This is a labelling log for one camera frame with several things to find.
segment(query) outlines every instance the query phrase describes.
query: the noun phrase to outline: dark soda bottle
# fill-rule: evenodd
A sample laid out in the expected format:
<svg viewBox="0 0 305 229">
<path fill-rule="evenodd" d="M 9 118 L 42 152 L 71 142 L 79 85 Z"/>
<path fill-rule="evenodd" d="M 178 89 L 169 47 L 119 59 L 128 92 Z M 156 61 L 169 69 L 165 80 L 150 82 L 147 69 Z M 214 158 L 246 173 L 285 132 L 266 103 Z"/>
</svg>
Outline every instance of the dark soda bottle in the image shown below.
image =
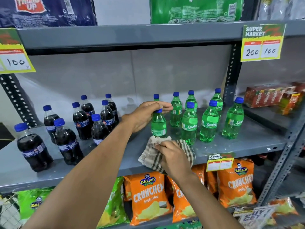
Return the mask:
<svg viewBox="0 0 305 229">
<path fill-rule="evenodd" d="M 103 123 L 108 127 L 111 132 L 116 127 L 116 122 L 114 119 L 114 114 L 111 108 L 108 105 L 108 100 L 102 100 L 102 110 L 101 110 L 101 119 Z"/>
<path fill-rule="evenodd" d="M 40 136 L 30 132 L 26 123 L 15 125 L 16 132 L 22 132 L 17 139 L 17 147 L 32 170 L 40 172 L 48 169 L 53 162 L 47 147 Z"/>
<path fill-rule="evenodd" d="M 54 121 L 56 126 L 55 142 L 63 155 L 63 159 L 67 165 L 76 165 L 83 158 L 83 152 L 79 146 L 79 142 L 72 129 L 64 126 L 65 121 L 62 118 Z"/>
<path fill-rule="evenodd" d="M 43 123 L 47 127 L 48 134 L 51 137 L 52 143 L 55 144 L 55 132 L 54 120 L 59 119 L 59 116 L 52 111 L 51 105 L 43 106 L 44 119 Z"/>
<path fill-rule="evenodd" d="M 91 127 L 93 126 L 92 115 L 95 114 L 93 105 L 89 102 L 86 95 L 82 95 L 83 101 L 81 108 L 87 114 Z"/>
<path fill-rule="evenodd" d="M 115 123 L 117 125 L 120 121 L 119 121 L 119 117 L 117 115 L 116 104 L 113 102 L 110 93 L 106 94 L 106 100 L 108 100 L 108 105 L 111 108 L 111 110 L 113 111 Z"/>
<path fill-rule="evenodd" d="M 79 138 L 82 140 L 91 138 L 91 126 L 87 114 L 80 108 L 78 102 L 72 103 L 72 106 L 74 107 L 73 122 Z"/>
<path fill-rule="evenodd" d="M 99 114 L 92 115 L 93 127 L 92 127 L 92 138 L 96 145 L 99 145 L 108 135 L 109 129 L 101 121 L 101 116 Z"/>
</svg>

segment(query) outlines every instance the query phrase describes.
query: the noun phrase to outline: sprite bottle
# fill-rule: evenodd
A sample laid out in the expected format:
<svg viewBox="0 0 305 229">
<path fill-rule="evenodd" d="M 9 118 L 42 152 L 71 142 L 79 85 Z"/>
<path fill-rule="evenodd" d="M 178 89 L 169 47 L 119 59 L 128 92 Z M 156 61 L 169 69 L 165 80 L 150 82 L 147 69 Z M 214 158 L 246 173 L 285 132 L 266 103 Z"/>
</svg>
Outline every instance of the sprite bottle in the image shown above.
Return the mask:
<svg viewBox="0 0 305 229">
<path fill-rule="evenodd" d="M 218 124 L 218 112 L 217 101 L 210 100 L 209 107 L 204 111 L 201 121 L 200 140 L 204 142 L 211 142 L 215 138 L 217 124 Z"/>
<path fill-rule="evenodd" d="M 166 120 L 162 115 L 162 109 L 156 110 L 152 114 L 152 134 L 162 138 L 166 137 Z"/>
<path fill-rule="evenodd" d="M 221 98 L 221 88 L 216 88 L 215 89 L 215 94 L 214 96 L 212 97 L 212 100 L 216 100 L 217 101 L 217 106 L 216 106 L 216 110 L 218 112 L 218 116 L 219 116 L 219 119 L 221 117 L 221 113 L 222 113 L 222 106 L 223 106 L 223 101 L 222 101 L 222 98 Z"/>
<path fill-rule="evenodd" d="M 195 103 L 187 102 L 187 108 L 182 116 L 181 139 L 189 145 L 193 145 L 196 140 L 198 118 L 195 112 Z"/>
<path fill-rule="evenodd" d="M 245 115 L 244 110 L 242 109 L 243 102 L 243 98 L 236 97 L 234 105 L 229 108 L 229 111 L 227 112 L 227 119 L 224 124 L 222 135 L 228 139 L 234 139 L 238 135 Z"/>
<path fill-rule="evenodd" d="M 182 117 L 182 103 L 179 99 L 179 92 L 173 93 L 173 100 L 171 102 L 173 110 L 170 112 L 170 125 L 173 127 L 180 127 Z"/>
<path fill-rule="evenodd" d="M 193 102 L 195 104 L 194 111 L 197 112 L 197 101 L 194 97 L 194 91 L 193 90 L 189 90 L 189 97 L 187 98 L 187 100 L 185 102 L 185 109 L 187 108 L 187 103 L 188 102 Z"/>
<path fill-rule="evenodd" d="M 154 101 L 160 101 L 160 100 L 159 100 L 159 94 L 154 94 L 154 95 L 153 95 L 153 100 L 154 100 Z"/>
</svg>

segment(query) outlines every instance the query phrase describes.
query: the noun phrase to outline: forearm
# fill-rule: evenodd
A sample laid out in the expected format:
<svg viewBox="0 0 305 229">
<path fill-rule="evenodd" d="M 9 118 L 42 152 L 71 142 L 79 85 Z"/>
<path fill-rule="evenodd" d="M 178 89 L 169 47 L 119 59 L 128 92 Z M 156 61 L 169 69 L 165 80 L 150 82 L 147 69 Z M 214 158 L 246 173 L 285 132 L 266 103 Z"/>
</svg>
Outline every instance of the forearm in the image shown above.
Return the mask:
<svg viewBox="0 0 305 229">
<path fill-rule="evenodd" d="M 211 195 L 196 175 L 190 175 L 178 186 L 199 217 L 204 229 L 244 229 L 229 211 Z"/>
<path fill-rule="evenodd" d="M 108 202 L 132 128 L 120 123 L 51 192 L 24 229 L 92 228 Z"/>
</svg>

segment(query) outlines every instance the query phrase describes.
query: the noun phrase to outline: cloth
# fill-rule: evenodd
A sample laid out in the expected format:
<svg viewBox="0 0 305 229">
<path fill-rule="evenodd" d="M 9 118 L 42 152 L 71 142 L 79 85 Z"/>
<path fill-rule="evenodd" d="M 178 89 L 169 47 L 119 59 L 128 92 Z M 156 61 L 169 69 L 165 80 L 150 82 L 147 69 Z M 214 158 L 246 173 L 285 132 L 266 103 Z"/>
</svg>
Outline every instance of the cloth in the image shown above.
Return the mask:
<svg viewBox="0 0 305 229">
<path fill-rule="evenodd" d="M 167 138 L 151 136 L 147 142 L 144 152 L 139 157 L 138 161 L 148 168 L 166 174 L 166 172 L 161 167 L 163 154 L 155 148 L 155 144 L 161 144 L 162 141 L 166 140 L 172 140 L 172 138 L 170 136 L 168 136 Z M 190 166 L 192 167 L 196 159 L 194 150 L 189 147 L 185 140 L 177 140 L 176 142 L 180 146 L 180 148 L 186 153 L 187 158 L 190 162 Z"/>
</svg>

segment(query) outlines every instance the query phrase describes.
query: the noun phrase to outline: yellow price tag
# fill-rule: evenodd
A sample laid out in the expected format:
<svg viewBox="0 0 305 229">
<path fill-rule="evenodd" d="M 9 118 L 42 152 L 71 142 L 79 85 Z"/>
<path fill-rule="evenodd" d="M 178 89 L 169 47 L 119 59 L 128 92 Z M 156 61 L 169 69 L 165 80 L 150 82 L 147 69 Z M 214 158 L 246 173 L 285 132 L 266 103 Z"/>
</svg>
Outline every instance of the yellow price tag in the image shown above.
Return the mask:
<svg viewBox="0 0 305 229">
<path fill-rule="evenodd" d="M 207 172 L 232 168 L 235 153 L 209 154 Z"/>
<path fill-rule="evenodd" d="M 286 24 L 245 25 L 241 62 L 279 59 Z"/>
<path fill-rule="evenodd" d="M 0 29 L 0 74 L 36 72 L 15 28 Z"/>
</svg>

